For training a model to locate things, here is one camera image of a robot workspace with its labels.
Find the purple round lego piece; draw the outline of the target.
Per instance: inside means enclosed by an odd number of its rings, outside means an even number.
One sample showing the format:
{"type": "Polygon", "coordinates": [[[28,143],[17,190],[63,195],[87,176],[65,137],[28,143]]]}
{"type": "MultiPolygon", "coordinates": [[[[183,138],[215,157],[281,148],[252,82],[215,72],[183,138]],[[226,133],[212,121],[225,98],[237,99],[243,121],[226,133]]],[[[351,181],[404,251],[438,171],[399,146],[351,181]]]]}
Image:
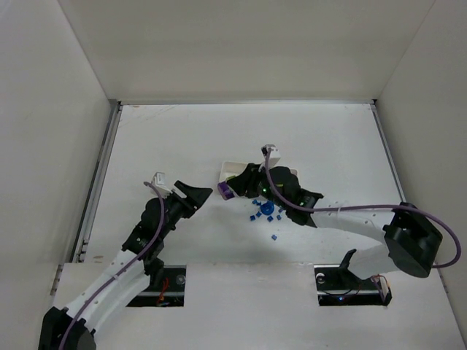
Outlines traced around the purple round lego piece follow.
{"type": "Polygon", "coordinates": [[[217,190],[218,190],[219,194],[221,195],[221,197],[223,198],[224,201],[228,201],[228,200],[235,197],[234,192],[228,186],[226,181],[219,182],[217,184],[217,190]]]}

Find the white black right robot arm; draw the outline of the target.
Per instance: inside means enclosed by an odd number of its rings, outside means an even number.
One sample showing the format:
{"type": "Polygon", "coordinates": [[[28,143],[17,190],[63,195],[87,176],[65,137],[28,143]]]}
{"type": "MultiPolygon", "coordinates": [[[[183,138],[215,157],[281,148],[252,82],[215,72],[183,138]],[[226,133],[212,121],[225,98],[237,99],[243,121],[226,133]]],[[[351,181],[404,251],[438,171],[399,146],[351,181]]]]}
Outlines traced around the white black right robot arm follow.
{"type": "Polygon", "coordinates": [[[442,241],[439,230],[410,203],[402,202],[389,211],[346,211],[339,202],[331,203],[323,194],[303,188],[284,166],[266,170],[250,163],[241,174],[219,183],[218,190],[226,200],[263,197],[284,209],[297,225],[374,239],[376,246],[351,249],[341,262],[342,269],[359,279],[392,271],[426,278],[442,241]]]}

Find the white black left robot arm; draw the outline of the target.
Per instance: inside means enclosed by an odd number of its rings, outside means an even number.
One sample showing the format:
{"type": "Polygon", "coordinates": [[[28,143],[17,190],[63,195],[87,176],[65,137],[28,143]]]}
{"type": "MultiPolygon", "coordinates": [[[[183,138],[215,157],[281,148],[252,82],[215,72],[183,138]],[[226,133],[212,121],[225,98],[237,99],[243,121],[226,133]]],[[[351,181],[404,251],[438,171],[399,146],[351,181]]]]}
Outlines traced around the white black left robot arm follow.
{"type": "Polygon", "coordinates": [[[155,194],[114,260],[101,275],[63,308],[44,315],[39,349],[95,349],[96,334],[105,322],[125,308],[140,292],[158,284],[164,263],[158,255],[165,237],[181,219],[191,218],[212,189],[181,181],[169,190],[146,182],[155,194]]]}

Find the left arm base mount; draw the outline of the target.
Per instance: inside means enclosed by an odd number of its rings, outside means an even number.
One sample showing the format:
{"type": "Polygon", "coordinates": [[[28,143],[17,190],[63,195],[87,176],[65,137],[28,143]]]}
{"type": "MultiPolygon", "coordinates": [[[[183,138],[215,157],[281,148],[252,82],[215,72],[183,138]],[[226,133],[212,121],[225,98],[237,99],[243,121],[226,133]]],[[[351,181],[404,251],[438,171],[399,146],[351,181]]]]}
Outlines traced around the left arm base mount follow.
{"type": "Polygon", "coordinates": [[[131,300],[128,308],[172,308],[185,304],[186,265],[165,265],[151,276],[148,288],[131,300]]]}

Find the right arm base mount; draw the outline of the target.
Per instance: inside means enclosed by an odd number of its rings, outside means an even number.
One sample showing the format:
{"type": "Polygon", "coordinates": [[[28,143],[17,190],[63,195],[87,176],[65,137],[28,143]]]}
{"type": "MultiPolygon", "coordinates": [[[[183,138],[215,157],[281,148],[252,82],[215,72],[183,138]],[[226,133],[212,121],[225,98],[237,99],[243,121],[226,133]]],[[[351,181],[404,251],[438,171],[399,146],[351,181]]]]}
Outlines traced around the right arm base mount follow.
{"type": "Polygon", "coordinates": [[[393,294],[385,276],[360,279],[348,270],[354,253],[349,250],[339,265],[314,265],[319,306],[389,306],[393,294]]]}

